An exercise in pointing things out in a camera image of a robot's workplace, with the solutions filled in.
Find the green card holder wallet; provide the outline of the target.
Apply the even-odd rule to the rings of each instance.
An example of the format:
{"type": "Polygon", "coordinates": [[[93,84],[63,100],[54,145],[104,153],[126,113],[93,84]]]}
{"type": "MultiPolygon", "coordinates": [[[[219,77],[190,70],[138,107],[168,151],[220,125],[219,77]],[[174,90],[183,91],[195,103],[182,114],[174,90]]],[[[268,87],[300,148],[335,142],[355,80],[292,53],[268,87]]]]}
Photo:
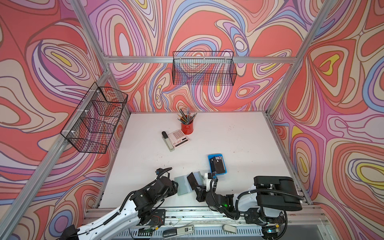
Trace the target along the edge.
{"type": "MultiPolygon", "coordinates": [[[[193,175],[195,177],[195,180],[197,182],[197,185],[203,185],[204,178],[201,175],[200,172],[193,172],[193,175]]],[[[189,175],[179,176],[175,177],[174,181],[178,184],[178,196],[182,196],[185,194],[189,194],[194,191],[194,189],[191,187],[189,181],[188,181],[189,175]]]]}

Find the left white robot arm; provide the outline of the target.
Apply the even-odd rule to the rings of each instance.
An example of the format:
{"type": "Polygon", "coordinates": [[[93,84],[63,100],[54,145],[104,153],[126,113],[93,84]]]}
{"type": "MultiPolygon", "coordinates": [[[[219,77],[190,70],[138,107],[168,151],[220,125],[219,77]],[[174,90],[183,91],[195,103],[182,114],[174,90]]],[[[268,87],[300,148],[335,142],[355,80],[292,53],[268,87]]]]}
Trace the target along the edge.
{"type": "Polygon", "coordinates": [[[126,229],[148,223],[168,197],[178,192],[178,183],[162,176],[147,186],[130,192],[121,206],[83,225],[67,227],[59,240],[111,240],[126,229]]]}

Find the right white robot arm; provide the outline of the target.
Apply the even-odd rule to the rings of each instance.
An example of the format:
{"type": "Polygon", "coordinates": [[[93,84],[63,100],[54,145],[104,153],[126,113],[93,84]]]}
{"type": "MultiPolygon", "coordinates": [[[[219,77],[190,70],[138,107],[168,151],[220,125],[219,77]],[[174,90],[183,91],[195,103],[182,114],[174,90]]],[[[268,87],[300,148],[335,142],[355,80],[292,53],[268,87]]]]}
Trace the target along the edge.
{"type": "Polygon", "coordinates": [[[243,217],[247,224],[262,227],[286,223],[286,213],[301,211],[305,200],[298,195],[290,177],[257,176],[253,189],[225,196],[216,193],[216,178],[210,179],[206,186],[199,185],[194,174],[188,175],[187,180],[197,194],[197,201],[205,202],[212,211],[232,220],[243,217]]]}

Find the blue plastic card tray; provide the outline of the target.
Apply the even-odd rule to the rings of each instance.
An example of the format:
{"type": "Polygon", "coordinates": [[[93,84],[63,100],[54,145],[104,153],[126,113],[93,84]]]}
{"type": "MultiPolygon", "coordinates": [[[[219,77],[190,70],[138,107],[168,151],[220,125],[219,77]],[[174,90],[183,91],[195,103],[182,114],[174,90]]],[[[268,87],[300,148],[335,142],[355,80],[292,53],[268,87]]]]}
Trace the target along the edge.
{"type": "Polygon", "coordinates": [[[208,155],[211,173],[215,176],[227,173],[227,168],[222,154],[208,155]]]}

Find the stack of credit cards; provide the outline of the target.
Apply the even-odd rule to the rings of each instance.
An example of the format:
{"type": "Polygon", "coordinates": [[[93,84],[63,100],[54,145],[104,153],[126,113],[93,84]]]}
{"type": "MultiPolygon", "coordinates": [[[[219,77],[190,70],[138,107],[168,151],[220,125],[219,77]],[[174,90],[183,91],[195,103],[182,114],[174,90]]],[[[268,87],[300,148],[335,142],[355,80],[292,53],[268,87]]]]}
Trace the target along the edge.
{"type": "Polygon", "coordinates": [[[225,174],[227,172],[222,156],[214,156],[210,158],[210,166],[211,172],[216,175],[225,174]]]}

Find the small grey oval object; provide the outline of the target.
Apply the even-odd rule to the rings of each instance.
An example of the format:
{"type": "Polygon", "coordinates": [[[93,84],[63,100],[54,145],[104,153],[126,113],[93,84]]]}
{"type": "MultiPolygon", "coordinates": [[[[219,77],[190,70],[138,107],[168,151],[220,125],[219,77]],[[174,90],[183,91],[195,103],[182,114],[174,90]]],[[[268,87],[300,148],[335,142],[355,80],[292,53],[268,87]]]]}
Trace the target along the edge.
{"type": "Polygon", "coordinates": [[[223,225],[223,231],[236,234],[237,233],[237,228],[231,225],[223,225]]]}

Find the grey remote device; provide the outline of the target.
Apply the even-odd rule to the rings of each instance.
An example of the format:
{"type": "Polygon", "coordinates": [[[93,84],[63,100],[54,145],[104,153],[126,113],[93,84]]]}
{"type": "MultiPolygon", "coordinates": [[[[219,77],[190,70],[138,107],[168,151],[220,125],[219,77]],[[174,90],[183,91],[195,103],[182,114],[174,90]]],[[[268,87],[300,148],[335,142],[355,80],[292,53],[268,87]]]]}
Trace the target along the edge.
{"type": "Polygon", "coordinates": [[[187,225],[179,228],[171,228],[163,232],[164,239],[170,239],[175,237],[180,237],[188,234],[193,234],[195,232],[194,225],[187,225]]]}

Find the pink calculator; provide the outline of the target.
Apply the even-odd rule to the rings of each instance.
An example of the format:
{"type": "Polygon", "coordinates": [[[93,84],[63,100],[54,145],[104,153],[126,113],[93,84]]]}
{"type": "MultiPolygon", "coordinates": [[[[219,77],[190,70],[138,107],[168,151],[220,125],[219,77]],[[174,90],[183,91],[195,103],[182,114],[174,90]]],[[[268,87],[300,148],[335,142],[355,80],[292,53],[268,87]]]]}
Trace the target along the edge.
{"type": "Polygon", "coordinates": [[[168,137],[174,148],[179,148],[190,141],[182,130],[177,130],[172,133],[169,133],[168,137]]]}

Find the grey stapler black tip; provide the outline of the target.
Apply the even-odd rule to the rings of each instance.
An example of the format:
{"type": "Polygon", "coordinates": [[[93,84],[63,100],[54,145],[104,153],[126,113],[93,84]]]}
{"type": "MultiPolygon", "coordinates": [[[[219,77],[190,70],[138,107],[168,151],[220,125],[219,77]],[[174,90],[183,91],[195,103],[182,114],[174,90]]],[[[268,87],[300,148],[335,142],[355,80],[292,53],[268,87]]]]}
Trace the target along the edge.
{"type": "Polygon", "coordinates": [[[169,136],[167,135],[167,133],[165,131],[162,131],[162,137],[163,137],[163,140],[164,142],[166,143],[168,149],[170,152],[174,151],[175,148],[171,142],[171,140],[169,139],[169,136]]]}

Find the red metal pen cup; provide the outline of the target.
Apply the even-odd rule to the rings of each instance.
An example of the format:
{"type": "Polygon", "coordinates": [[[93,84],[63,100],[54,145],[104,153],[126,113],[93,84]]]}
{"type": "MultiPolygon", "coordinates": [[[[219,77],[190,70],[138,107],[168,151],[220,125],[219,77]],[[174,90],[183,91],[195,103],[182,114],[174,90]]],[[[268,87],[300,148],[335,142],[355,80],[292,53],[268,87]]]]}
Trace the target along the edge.
{"type": "Polygon", "coordinates": [[[181,122],[181,130],[185,135],[190,135],[194,131],[194,122],[188,122],[187,124],[181,122]]]}

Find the pens and pencils bunch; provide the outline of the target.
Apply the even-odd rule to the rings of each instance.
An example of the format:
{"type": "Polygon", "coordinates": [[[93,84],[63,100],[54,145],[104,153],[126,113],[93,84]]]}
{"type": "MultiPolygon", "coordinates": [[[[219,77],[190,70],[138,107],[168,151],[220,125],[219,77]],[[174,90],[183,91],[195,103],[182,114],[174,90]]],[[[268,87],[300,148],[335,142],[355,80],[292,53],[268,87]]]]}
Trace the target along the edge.
{"type": "Polygon", "coordinates": [[[189,108],[187,108],[186,112],[184,112],[182,109],[179,109],[179,121],[184,125],[191,124],[196,115],[197,113],[191,113],[189,108]]]}

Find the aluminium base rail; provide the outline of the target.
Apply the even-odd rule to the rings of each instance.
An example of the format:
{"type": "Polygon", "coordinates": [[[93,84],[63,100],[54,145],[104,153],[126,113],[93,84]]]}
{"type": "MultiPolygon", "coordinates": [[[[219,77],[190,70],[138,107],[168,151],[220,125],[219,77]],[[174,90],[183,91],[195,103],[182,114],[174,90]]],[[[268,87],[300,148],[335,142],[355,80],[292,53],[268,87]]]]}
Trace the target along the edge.
{"type": "MultiPolygon", "coordinates": [[[[234,226],[246,225],[245,217],[238,220],[227,218],[224,214],[211,211],[208,207],[164,207],[166,210],[164,220],[153,217],[156,224],[162,224],[163,227],[178,227],[187,224],[193,224],[200,227],[219,226],[224,224],[234,226]]],[[[287,212],[288,223],[292,225],[319,225],[328,223],[324,211],[314,205],[304,205],[301,211],[287,212]]]]}

